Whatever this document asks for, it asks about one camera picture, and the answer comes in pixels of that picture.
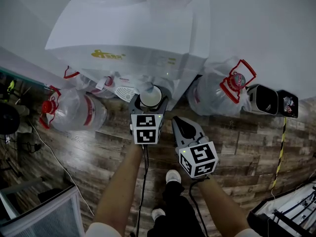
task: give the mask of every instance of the white shoe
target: white shoe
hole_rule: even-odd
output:
[[[164,212],[164,210],[159,208],[152,211],[152,218],[154,221],[156,221],[156,219],[160,216],[166,216],[166,213]]]
[[[178,183],[181,183],[181,176],[177,170],[171,169],[166,174],[166,182],[172,182],[176,181]]]

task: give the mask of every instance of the wooden floor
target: wooden floor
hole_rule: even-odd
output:
[[[28,94],[28,106],[33,110],[34,125],[42,139],[52,147],[58,159],[71,173],[83,196],[95,211],[102,192],[128,153],[131,143],[127,104],[120,99],[104,100],[108,118],[97,132],[59,132],[55,129],[45,130],[38,123],[39,102],[45,98],[45,94],[47,92],[34,89]],[[301,117],[298,120],[287,121],[284,156],[274,195],[297,187],[316,169],[316,160],[313,158],[316,145],[314,106],[316,104],[313,99],[302,102]],[[246,113],[241,114],[240,118],[201,117],[191,111],[187,101],[183,99],[172,112],[166,113],[159,144],[149,146],[150,164],[140,221],[140,236],[146,236],[147,231],[153,226],[152,209],[158,205],[163,206],[161,193],[164,190],[165,174],[169,169],[177,169],[180,172],[186,188],[184,196],[191,202],[188,196],[191,180],[180,167],[175,153],[171,129],[173,116],[197,121],[214,142],[220,159],[214,176],[225,192],[244,208],[245,214],[260,201],[271,196],[271,186],[278,164],[283,118]],[[40,142],[35,134],[28,140]],[[18,194],[18,202],[23,211],[40,203],[37,199],[38,192],[51,188],[63,189],[69,185],[69,178],[44,145],[40,151],[30,154],[22,149],[14,150],[14,144],[9,148],[3,141],[1,144],[0,158],[4,157],[8,149],[6,157],[10,157],[16,168],[23,173],[23,177],[16,178],[12,171],[2,172],[5,181],[11,185],[36,176],[43,176],[46,180],[43,185]],[[143,174],[144,165],[141,164],[126,235],[136,225]],[[193,189],[193,195],[199,204],[209,236],[220,236],[197,188]],[[92,215],[83,202],[81,214],[83,225],[87,229],[92,221]]]

